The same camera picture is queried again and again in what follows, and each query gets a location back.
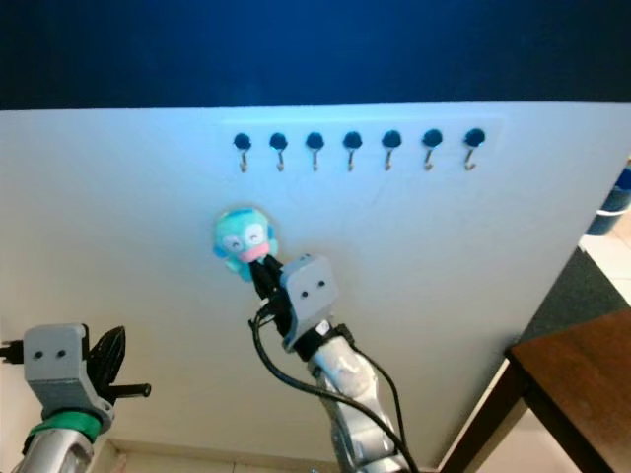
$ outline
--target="pink plush mouth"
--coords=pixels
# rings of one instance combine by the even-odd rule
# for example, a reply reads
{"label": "pink plush mouth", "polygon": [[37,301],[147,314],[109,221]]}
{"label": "pink plush mouth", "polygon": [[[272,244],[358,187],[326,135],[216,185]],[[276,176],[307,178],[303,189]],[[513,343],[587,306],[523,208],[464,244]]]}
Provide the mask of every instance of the pink plush mouth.
{"label": "pink plush mouth", "polygon": [[259,246],[255,246],[254,248],[241,253],[239,255],[239,260],[241,260],[243,263],[251,263],[258,258],[267,256],[267,253],[269,253],[269,243],[261,243]]}

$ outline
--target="blue container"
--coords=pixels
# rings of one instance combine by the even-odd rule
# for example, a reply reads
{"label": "blue container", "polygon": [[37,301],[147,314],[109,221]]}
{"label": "blue container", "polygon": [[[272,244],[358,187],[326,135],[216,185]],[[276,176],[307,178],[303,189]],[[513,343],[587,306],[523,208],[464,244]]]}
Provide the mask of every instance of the blue container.
{"label": "blue container", "polygon": [[600,210],[596,212],[596,218],[588,228],[590,235],[604,235],[609,232],[616,222],[628,210],[631,203],[631,165],[622,172],[615,186],[607,195]]}

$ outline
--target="plush toy eye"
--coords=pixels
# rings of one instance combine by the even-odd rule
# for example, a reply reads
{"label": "plush toy eye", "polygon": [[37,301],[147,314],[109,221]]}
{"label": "plush toy eye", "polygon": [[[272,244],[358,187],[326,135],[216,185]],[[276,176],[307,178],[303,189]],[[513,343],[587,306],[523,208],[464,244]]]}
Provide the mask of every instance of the plush toy eye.
{"label": "plush toy eye", "polygon": [[236,235],[224,236],[222,244],[224,245],[224,248],[226,248],[231,253],[240,253],[244,249],[244,244],[242,243],[241,239]]}
{"label": "plush toy eye", "polygon": [[263,225],[248,225],[245,229],[245,241],[250,246],[263,243],[265,241],[265,229]]}

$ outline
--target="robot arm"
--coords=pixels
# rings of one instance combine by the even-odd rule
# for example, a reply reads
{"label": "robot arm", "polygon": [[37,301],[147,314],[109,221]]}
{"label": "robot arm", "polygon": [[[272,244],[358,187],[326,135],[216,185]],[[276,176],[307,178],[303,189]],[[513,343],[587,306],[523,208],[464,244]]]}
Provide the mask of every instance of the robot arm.
{"label": "robot arm", "polygon": [[14,473],[83,473],[93,443],[111,427],[121,397],[148,397],[150,384],[112,386],[125,356],[125,329],[106,333],[90,350],[88,327],[41,325],[0,348],[5,363],[24,365],[25,379],[42,405],[43,422],[25,442]]}
{"label": "robot arm", "polygon": [[[338,292],[328,261],[306,254],[283,266],[267,255],[249,266],[254,287],[264,302],[250,323],[254,345],[276,377],[320,396],[331,420],[331,438],[341,470],[417,471],[406,446],[399,441],[395,447],[398,438],[379,401],[373,367],[353,349],[348,329],[332,326],[331,309]],[[271,320],[283,336],[285,350],[297,352],[308,362],[317,386],[329,396],[307,390],[310,386],[299,381],[288,382],[288,376],[271,364],[264,351],[261,353],[258,328]]]}

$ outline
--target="stuffed character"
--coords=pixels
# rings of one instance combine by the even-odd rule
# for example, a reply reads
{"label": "stuffed character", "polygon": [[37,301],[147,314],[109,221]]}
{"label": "stuffed character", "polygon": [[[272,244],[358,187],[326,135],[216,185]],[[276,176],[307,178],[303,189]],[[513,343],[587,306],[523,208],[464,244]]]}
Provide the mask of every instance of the stuffed character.
{"label": "stuffed character", "polygon": [[219,218],[215,224],[214,251],[225,260],[228,269],[249,282],[252,280],[249,264],[268,254],[275,256],[278,241],[267,217],[247,207],[226,212]]}

